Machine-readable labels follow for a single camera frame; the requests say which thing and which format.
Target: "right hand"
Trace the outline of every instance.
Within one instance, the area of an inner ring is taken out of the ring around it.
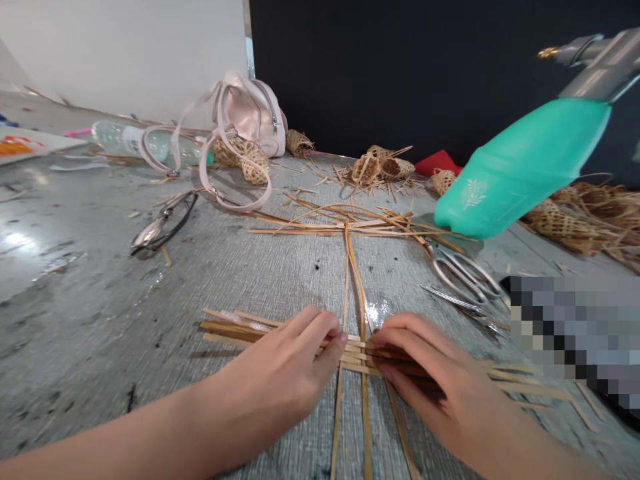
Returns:
[[[426,317],[393,315],[370,340],[404,349],[439,384],[447,398],[435,401],[398,369],[379,366],[438,441],[485,478],[605,478],[595,464],[522,412],[472,356]]]

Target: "pink bag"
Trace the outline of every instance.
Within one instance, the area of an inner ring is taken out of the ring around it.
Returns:
[[[256,142],[268,157],[280,157],[285,152],[287,118],[278,106],[278,99],[269,86],[260,80],[249,80],[238,72],[229,71],[224,80],[219,81],[198,100],[190,104],[180,116],[176,127],[158,125],[145,130],[140,143],[140,154],[148,164],[168,177],[180,175],[180,149],[178,138],[186,116],[193,110],[206,104],[213,98],[213,130],[205,139],[201,148],[199,173],[204,188],[215,195],[220,205],[234,211],[251,211],[261,208],[271,194],[271,179],[267,171],[251,159],[240,154],[229,142],[230,137],[240,136]],[[147,146],[147,136],[152,131],[172,131],[171,152],[175,160],[175,169],[156,160]],[[207,174],[207,156],[216,139],[222,139],[227,148],[239,158],[258,169],[267,178],[267,188],[258,200],[248,205],[238,205],[227,200],[209,182]]]

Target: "hand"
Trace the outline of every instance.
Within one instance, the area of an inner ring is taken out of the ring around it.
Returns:
[[[317,358],[326,336],[333,337]],[[338,318],[308,306],[198,385],[220,429],[211,445],[228,470],[256,457],[308,416],[347,344]]]
[[[488,479],[604,478],[598,466],[545,432],[500,391],[478,362],[426,317],[389,317],[370,338],[405,350],[447,398],[426,396],[389,364],[380,371],[452,454]]]

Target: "left hand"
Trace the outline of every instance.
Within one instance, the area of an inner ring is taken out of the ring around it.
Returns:
[[[326,336],[333,339],[316,358]],[[218,431],[211,454],[219,456],[219,471],[248,462],[304,420],[346,344],[338,318],[308,306],[200,382],[197,388],[213,416],[207,428]]]

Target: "fingernail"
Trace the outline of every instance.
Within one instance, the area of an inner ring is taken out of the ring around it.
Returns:
[[[383,363],[378,367],[378,370],[380,370],[380,373],[382,373],[387,380],[393,382],[393,369]]]

